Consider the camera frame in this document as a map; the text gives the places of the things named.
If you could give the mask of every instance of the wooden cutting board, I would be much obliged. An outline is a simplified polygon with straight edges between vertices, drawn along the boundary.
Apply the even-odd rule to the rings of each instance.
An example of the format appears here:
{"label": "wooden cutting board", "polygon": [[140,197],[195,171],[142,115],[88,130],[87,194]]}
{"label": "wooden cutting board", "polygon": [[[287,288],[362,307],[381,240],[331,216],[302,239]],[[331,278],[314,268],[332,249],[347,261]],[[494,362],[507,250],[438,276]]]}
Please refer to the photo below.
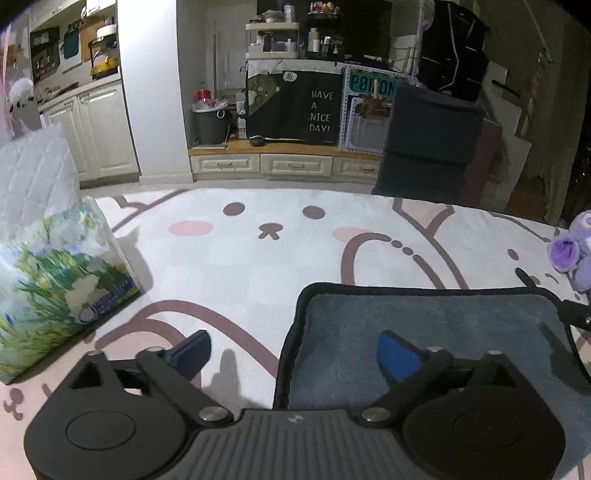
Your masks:
{"label": "wooden cutting board", "polygon": [[80,27],[80,50],[82,61],[90,60],[90,48],[88,43],[96,39],[96,32],[100,27],[105,26],[105,17],[89,17],[84,25]]}

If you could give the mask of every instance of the gray bucket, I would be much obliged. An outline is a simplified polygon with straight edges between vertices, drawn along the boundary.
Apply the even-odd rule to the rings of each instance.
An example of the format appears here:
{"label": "gray bucket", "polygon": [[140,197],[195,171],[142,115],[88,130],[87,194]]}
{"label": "gray bucket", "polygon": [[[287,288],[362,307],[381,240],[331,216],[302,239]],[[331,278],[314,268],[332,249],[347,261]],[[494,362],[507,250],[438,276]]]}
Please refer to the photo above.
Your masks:
{"label": "gray bucket", "polygon": [[228,114],[225,106],[209,110],[194,109],[193,112],[199,145],[217,145],[226,141]]}

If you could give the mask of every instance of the white cartoon tablecloth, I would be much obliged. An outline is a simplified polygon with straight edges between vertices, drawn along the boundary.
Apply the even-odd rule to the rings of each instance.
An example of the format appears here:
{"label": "white cartoon tablecloth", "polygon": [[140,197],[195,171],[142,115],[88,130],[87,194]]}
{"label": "white cartoon tablecloth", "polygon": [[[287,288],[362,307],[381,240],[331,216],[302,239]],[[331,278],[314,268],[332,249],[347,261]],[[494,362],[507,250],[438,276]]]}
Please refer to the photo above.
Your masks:
{"label": "white cartoon tablecloth", "polygon": [[[561,299],[586,302],[548,262],[554,227],[496,213],[315,190],[179,190],[98,204],[146,293],[26,380],[0,384],[2,479],[34,479],[26,427],[89,350],[132,358],[206,329],[213,354],[194,383],[238,413],[271,407],[281,347],[311,283],[517,287],[521,267]],[[591,338],[574,339],[591,358]],[[591,458],[564,480],[585,477]]]}

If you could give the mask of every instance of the black border trim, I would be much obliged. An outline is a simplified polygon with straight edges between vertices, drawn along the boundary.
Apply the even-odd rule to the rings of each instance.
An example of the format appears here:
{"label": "black border trim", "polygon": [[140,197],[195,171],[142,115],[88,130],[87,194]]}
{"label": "black border trim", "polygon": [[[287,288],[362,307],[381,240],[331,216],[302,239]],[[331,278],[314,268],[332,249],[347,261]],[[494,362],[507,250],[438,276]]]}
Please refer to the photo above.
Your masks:
{"label": "black border trim", "polygon": [[[433,290],[424,288],[399,288],[399,287],[355,287],[335,283],[313,283],[308,285],[297,300],[295,306],[294,323],[291,325],[279,357],[279,367],[277,369],[277,382],[275,383],[275,394],[273,398],[274,410],[285,410],[288,406],[291,376],[293,374],[294,363],[300,350],[301,340],[306,326],[306,313],[309,303],[312,299],[322,294],[341,294],[341,295],[372,295],[372,296],[423,296],[423,297],[457,297],[474,295],[540,295],[551,301],[557,308],[562,301],[550,290],[537,287],[533,282],[526,287],[515,288],[489,288],[484,290]],[[573,349],[579,368],[585,377],[591,381],[591,376],[586,371],[583,362],[574,347],[574,340],[570,331],[570,325],[565,322],[564,325],[567,338]]]}

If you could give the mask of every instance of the tissue pack with floral print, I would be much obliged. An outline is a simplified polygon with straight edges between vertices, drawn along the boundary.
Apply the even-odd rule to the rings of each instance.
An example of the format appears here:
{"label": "tissue pack with floral print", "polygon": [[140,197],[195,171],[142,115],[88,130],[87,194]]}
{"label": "tissue pack with floral print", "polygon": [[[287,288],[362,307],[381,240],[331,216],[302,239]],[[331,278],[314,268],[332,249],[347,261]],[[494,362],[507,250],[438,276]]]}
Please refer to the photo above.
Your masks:
{"label": "tissue pack with floral print", "polygon": [[138,292],[94,200],[0,244],[0,381],[7,384]]}

